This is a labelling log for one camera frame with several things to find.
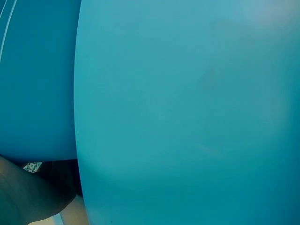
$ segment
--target turquoise surface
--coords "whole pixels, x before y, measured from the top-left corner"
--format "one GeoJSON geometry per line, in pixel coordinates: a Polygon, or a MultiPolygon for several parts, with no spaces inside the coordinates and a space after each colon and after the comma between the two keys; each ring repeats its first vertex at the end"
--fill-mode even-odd
{"type": "Polygon", "coordinates": [[[0,0],[0,154],[9,159],[76,158],[73,80],[80,3],[0,0]]]}
{"type": "Polygon", "coordinates": [[[297,0],[83,0],[91,225],[298,224],[297,0]]]}

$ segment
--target skin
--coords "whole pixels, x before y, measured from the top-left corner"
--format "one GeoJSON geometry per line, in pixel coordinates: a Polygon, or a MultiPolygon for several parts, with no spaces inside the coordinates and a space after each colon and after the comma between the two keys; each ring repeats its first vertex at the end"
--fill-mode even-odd
{"type": "Polygon", "coordinates": [[[0,156],[0,224],[27,225],[61,212],[76,196],[68,161],[30,173],[0,156]]]}

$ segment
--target pool float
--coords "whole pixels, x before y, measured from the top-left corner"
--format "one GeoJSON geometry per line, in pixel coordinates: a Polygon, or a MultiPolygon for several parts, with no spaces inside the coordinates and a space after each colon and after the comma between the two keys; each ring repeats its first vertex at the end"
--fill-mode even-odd
{"type": "Polygon", "coordinates": [[[75,158],[76,136],[91,225],[300,220],[296,0],[54,2],[11,17],[0,154],[75,158]]]}

